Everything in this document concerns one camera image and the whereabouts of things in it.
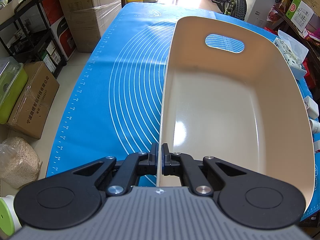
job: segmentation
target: table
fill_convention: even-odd
[[[276,37],[212,11],[152,3],[127,4],[97,44],[75,85],[52,146],[47,177],[106,155],[124,159],[132,152],[149,150],[151,143],[158,141],[171,37],[176,21],[191,15],[234,23],[270,41]],[[210,36],[207,44],[239,49],[237,42],[215,35]],[[303,96],[311,95],[304,79],[298,85]],[[140,179],[144,186],[153,186],[155,182],[154,176]],[[316,188],[312,201],[315,208],[308,209],[309,215],[320,209],[319,191]]]

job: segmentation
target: basin handle hole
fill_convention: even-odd
[[[244,50],[244,43],[242,41],[218,34],[209,34],[205,38],[205,44],[211,48],[227,50],[233,53],[240,53]]]

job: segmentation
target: white concentric circles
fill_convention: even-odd
[[[213,48],[225,49],[236,53],[241,52],[244,49],[244,44],[242,41],[223,37],[217,34],[210,34],[207,36],[205,43]]]
[[[158,142],[165,71],[162,69],[175,22],[176,19],[157,22],[137,33],[122,48],[113,65],[109,110],[127,154],[149,150],[152,142]],[[152,177],[147,179],[155,184],[156,176]]]

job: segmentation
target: green plastic container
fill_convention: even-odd
[[[5,124],[28,81],[23,64],[13,57],[0,59],[0,124]]]

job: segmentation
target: printed logo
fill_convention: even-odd
[[[294,12],[296,9],[296,5],[293,3],[291,6],[290,6],[290,11],[291,12]]]
[[[156,190],[156,193],[159,194],[159,195],[161,195],[164,192],[165,192],[165,190],[163,190],[162,188],[159,188],[159,189]]]

